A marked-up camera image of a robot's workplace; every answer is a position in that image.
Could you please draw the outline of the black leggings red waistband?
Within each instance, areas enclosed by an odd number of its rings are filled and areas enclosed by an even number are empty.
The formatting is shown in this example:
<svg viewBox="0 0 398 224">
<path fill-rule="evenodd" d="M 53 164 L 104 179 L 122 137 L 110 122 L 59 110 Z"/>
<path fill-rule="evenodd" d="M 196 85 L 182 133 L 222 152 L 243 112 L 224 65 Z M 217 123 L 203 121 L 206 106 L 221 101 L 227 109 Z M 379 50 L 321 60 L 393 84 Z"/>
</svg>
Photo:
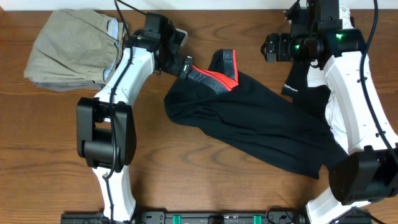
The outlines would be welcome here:
<svg viewBox="0 0 398 224">
<path fill-rule="evenodd" d="M 174 123 L 295 174 L 317 179 L 348 156 L 324 122 L 240 72 L 235 50 L 217 50 L 206 70 L 192 66 L 164 105 Z"/>
</svg>

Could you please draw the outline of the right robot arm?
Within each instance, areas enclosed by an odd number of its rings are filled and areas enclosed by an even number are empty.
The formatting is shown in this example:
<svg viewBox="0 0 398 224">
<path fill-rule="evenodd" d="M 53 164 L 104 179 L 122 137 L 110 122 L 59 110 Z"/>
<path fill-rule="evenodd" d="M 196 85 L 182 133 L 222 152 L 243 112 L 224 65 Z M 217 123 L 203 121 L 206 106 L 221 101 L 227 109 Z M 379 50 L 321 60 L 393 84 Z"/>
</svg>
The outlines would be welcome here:
<svg viewBox="0 0 398 224">
<path fill-rule="evenodd" d="M 306 204 L 297 223 L 341 223 L 362 206 L 397 195 L 397 134 L 374 87 L 358 29 L 269 34 L 266 61 L 316 60 L 332 86 L 348 138 L 348 158 L 329 173 L 329 187 Z"/>
</svg>

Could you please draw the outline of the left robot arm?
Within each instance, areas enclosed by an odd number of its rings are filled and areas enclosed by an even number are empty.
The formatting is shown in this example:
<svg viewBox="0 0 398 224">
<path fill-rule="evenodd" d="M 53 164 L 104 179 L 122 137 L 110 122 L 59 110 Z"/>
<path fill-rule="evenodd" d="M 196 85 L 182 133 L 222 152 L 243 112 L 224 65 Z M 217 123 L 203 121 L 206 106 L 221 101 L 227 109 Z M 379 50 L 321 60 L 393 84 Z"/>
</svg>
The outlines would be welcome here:
<svg viewBox="0 0 398 224">
<path fill-rule="evenodd" d="M 114 75 L 93 98 L 81 98 L 76 108 L 77 151 L 99 181 L 104 210 L 98 223 L 131 223 L 136 199 L 129 166 L 137 139 L 132 107 L 150 75 L 165 71 L 185 74 L 193 59 L 180 54 L 186 31 L 144 31 L 133 35 Z"/>
</svg>

